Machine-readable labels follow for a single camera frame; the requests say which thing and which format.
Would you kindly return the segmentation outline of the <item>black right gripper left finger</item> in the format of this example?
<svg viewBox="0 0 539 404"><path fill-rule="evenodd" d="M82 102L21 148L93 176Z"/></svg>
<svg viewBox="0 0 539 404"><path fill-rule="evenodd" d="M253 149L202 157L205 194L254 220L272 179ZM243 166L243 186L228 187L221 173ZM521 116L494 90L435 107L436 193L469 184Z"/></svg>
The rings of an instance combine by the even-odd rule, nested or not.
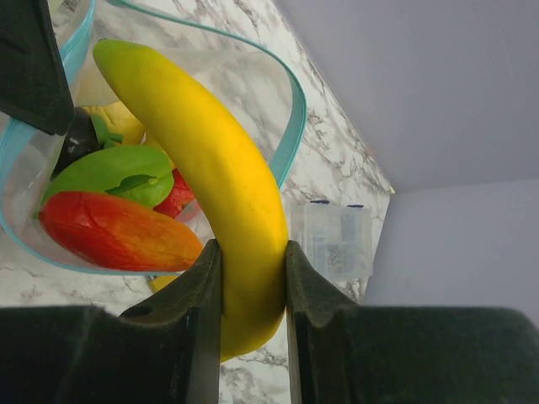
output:
<svg viewBox="0 0 539 404"><path fill-rule="evenodd" d="M1 312L4 403L215 403L221 251L114 316L97 306Z"/></svg>

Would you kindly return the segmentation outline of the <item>red tomato toy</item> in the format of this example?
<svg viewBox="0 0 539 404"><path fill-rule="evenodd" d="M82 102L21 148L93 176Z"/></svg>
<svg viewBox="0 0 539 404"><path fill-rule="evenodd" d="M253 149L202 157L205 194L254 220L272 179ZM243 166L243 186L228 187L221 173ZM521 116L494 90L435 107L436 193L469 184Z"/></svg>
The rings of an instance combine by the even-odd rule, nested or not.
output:
<svg viewBox="0 0 539 404"><path fill-rule="evenodd" d="M179 170L175 168L173 174L173 187L168 196L152 209L160 214L175 219L184 208L195 199L195 195L184 181Z"/></svg>

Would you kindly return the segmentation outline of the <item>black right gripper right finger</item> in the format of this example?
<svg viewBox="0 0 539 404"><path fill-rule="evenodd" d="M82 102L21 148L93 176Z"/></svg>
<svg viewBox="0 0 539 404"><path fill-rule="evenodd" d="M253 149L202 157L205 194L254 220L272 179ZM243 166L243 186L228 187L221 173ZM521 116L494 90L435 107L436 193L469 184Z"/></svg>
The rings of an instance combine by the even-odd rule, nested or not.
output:
<svg viewBox="0 0 539 404"><path fill-rule="evenodd" d="M535 403L538 331L506 308L361 306L286 247L295 403Z"/></svg>

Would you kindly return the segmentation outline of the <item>clear zip top bag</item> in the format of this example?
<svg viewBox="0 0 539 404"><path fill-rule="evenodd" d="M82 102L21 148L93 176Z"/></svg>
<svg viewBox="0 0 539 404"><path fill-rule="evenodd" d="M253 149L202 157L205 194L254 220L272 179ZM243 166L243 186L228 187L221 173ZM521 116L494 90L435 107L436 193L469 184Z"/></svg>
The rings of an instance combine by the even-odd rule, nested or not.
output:
<svg viewBox="0 0 539 404"><path fill-rule="evenodd" d="M156 211L177 169L234 285L284 278L280 186L306 98L272 52L218 29L114 1L94 38L92 1L55 35L44 1L1 4L1 225L29 253L89 273L165 274L202 246Z"/></svg>

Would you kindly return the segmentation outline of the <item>yellow pear toy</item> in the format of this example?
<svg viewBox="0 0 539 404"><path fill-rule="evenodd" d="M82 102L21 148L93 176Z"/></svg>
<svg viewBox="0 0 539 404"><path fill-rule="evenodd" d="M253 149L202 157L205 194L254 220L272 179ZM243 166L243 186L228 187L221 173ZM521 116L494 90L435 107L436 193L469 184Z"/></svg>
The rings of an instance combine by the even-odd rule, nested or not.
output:
<svg viewBox="0 0 539 404"><path fill-rule="evenodd" d="M89 113L98 142L104 148L141 143L145 127L121 101L83 106L83 110Z"/></svg>

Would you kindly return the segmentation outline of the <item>yellow banana toy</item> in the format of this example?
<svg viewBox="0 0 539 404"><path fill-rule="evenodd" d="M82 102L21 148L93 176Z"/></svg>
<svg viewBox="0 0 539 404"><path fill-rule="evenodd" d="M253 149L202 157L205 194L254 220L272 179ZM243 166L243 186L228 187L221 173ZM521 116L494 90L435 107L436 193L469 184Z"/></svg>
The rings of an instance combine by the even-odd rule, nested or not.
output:
<svg viewBox="0 0 539 404"><path fill-rule="evenodd" d="M173 161L220 246L221 359L262 347L285 311L289 234L260 150L209 90L153 48L101 40L93 60Z"/></svg>

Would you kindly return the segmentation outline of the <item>green leaf toy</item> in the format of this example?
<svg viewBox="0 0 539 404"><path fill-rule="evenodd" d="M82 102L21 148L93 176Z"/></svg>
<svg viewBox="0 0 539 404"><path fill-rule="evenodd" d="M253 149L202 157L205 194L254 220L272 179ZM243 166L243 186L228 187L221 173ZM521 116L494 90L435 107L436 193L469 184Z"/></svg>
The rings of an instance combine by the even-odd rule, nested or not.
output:
<svg viewBox="0 0 539 404"><path fill-rule="evenodd" d="M174 185L167 155L150 146L116 146L95 151L61 171L41 202L63 191L110 194L153 208Z"/></svg>

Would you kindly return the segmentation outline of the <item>red peach toy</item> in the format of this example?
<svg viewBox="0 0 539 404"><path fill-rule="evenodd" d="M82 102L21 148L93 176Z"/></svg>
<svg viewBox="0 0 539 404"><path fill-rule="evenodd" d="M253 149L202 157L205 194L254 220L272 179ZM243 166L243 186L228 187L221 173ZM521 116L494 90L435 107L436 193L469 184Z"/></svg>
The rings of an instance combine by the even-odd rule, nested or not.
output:
<svg viewBox="0 0 539 404"><path fill-rule="evenodd" d="M45 202L38 218L60 246L102 268L180 272L203 249L185 224L108 194L60 192Z"/></svg>

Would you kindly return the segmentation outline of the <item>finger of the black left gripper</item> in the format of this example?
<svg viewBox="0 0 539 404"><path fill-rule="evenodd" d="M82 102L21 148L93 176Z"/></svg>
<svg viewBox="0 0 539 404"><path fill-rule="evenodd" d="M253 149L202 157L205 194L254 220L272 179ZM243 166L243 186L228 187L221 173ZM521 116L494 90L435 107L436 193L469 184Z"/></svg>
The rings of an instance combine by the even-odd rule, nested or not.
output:
<svg viewBox="0 0 539 404"><path fill-rule="evenodd" d="M48 135L74 120L46 1L1 2L1 111Z"/></svg>

